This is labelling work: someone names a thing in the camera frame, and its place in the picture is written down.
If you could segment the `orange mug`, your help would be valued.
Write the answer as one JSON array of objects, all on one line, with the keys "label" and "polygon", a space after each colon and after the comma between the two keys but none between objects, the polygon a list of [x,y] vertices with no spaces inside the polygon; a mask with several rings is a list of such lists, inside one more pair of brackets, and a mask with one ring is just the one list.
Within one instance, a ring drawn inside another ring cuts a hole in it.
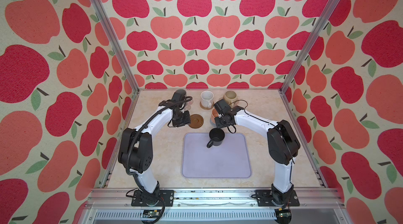
[{"label": "orange mug", "polygon": [[217,112],[217,110],[215,108],[213,108],[212,115],[211,115],[211,120],[215,121],[216,117],[219,117],[219,113]]}]

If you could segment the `pink flower coaster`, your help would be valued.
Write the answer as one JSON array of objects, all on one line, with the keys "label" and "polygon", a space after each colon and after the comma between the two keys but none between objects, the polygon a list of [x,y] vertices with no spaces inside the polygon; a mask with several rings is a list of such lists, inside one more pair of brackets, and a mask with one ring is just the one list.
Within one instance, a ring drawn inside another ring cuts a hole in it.
[{"label": "pink flower coaster", "polygon": [[183,110],[190,111],[193,103],[194,103],[194,100],[188,101]]},{"label": "pink flower coaster", "polygon": [[238,97],[235,97],[234,99],[231,100],[230,106],[233,108],[233,107],[237,106],[238,103],[239,103],[239,99],[238,99]]}]

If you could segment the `brown round coaster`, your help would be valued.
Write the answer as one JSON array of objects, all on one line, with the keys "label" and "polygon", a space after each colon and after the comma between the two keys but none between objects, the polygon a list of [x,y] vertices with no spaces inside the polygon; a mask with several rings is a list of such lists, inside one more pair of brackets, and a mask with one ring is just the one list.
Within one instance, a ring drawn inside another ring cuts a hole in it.
[{"label": "brown round coaster", "polygon": [[189,127],[192,129],[198,129],[202,127],[204,124],[204,118],[199,114],[193,114],[190,116],[190,124]]}]

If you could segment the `black mug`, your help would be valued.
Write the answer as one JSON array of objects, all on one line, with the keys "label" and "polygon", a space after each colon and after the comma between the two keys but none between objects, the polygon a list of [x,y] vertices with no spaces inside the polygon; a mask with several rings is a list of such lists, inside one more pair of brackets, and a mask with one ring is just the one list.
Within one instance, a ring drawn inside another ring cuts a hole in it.
[{"label": "black mug", "polygon": [[210,141],[207,143],[206,147],[211,148],[212,146],[220,146],[225,138],[225,132],[222,129],[214,128],[209,132]]}]

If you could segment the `beige mug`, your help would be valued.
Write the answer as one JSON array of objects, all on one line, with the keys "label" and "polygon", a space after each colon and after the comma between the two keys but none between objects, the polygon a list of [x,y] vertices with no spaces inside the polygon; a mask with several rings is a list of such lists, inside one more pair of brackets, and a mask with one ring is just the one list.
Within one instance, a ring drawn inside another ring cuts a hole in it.
[{"label": "beige mug", "polygon": [[223,95],[223,99],[230,105],[231,104],[231,100],[234,99],[235,97],[238,97],[237,94],[232,91],[229,90],[227,92],[225,92],[225,94]]}]

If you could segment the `grey mug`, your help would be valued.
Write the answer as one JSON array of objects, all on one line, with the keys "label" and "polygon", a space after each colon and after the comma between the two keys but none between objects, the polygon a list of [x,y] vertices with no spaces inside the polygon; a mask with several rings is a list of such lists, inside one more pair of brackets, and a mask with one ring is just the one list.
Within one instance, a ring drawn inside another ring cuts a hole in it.
[{"label": "grey mug", "polygon": [[183,101],[183,100],[185,100],[185,98],[186,98],[186,90],[184,90],[184,89],[178,89],[178,90],[174,93],[174,95],[173,95],[173,97],[172,97],[172,99],[173,99],[175,102]]}]

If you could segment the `white mug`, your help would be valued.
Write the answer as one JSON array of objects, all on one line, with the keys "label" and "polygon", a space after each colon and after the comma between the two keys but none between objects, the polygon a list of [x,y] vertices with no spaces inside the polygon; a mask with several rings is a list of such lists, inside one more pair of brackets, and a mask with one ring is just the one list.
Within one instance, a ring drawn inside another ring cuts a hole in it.
[{"label": "white mug", "polygon": [[211,109],[214,104],[214,94],[211,91],[204,91],[200,95],[200,104],[205,109]]}]

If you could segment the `grey round knitted coaster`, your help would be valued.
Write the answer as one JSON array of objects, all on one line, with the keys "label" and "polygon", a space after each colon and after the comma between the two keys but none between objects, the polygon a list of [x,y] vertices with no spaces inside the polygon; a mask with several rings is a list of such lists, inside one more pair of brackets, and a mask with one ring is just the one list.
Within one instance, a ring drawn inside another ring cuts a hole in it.
[{"label": "grey round knitted coaster", "polygon": [[210,119],[210,123],[211,123],[211,125],[212,125],[213,127],[216,127],[216,124],[215,124],[215,122],[214,122],[212,119]]}]

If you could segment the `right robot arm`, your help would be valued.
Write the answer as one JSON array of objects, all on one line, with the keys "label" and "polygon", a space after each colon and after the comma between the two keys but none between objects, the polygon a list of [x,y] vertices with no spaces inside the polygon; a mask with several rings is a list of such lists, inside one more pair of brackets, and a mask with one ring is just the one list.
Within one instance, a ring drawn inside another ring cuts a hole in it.
[{"label": "right robot arm", "polygon": [[276,206],[286,205],[292,195],[292,169],[301,144],[290,123],[286,120],[279,122],[264,119],[249,113],[240,106],[226,106],[223,109],[215,107],[219,117],[215,118],[217,128],[230,126],[246,127],[267,138],[268,150],[275,161],[275,179],[271,185],[271,200]]}]

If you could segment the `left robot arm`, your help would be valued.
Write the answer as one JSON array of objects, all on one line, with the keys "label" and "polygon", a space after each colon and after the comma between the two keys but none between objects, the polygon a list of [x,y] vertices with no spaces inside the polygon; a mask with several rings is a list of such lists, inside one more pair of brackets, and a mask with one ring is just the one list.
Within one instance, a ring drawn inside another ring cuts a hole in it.
[{"label": "left robot arm", "polygon": [[118,162],[129,176],[133,176],[139,190],[148,197],[158,198],[160,186],[151,171],[153,137],[164,126],[183,127],[191,123],[189,111],[179,107],[159,106],[144,123],[124,130],[119,148]]}]

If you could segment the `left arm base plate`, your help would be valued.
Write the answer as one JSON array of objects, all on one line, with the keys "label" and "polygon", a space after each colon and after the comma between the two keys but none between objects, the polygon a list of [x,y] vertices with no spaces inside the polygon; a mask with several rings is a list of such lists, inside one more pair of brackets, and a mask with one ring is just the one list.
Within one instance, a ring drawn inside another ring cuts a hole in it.
[{"label": "left arm base plate", "polygon": [[158,196],[151,196],[148,192],[135,189],[131,197],[133,207],[162,207],[163,205],[172,207],[174,190],[161,190]]}]

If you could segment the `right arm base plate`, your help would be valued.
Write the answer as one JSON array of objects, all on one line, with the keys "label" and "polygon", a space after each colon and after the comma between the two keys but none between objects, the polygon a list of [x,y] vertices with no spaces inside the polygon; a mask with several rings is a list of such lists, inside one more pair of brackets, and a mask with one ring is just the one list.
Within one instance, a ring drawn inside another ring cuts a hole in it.
[{"label": "right arm base plate", "polygon": [[299,207],[300,202],[295,190],[286,193],[272,190],[256,190],[252,195],[259,207]]}]

